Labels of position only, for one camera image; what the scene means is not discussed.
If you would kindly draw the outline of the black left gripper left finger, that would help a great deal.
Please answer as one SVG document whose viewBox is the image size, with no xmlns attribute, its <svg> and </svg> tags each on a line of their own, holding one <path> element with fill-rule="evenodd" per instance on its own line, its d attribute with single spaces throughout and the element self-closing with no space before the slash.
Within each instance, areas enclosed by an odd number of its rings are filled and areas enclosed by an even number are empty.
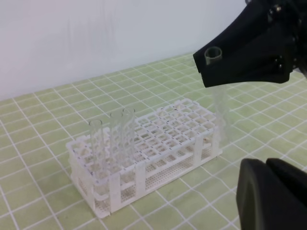
<svg viewBox="0 0 307 230">
<path fill-rule="evenodd" d="M 285 230 L 288 191 L 267 164 L 243 159 L 240 164 L 236 203 L 241 229 Z"/>
</svg>

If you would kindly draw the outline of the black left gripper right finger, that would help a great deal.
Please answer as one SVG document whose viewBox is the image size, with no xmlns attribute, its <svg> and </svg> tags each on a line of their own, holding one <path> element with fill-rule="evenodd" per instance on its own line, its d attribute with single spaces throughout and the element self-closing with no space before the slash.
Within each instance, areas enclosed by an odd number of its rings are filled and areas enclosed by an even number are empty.
<svg viewBox="0 0 307 230">
<path fill-rule="evenodd" d="M 267 166 L 281 182 L 274 206 L 276 229 L 305 230 L 307 228 L 307 173 L 277 158 L 268 158 Z"/>
</svg>

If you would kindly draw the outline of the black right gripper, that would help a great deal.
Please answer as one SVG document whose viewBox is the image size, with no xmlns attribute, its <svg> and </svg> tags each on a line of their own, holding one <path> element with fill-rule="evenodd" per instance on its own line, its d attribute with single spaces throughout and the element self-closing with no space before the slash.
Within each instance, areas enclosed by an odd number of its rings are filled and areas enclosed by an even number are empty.
<svg viewBox="0 0 307 230">
<path fill-rule="evenodd" d="M 285 83 L 307 74 L 307 2 L 252 0 L 193 55 L 206 88 L 242 82 Z"/>
</svg>

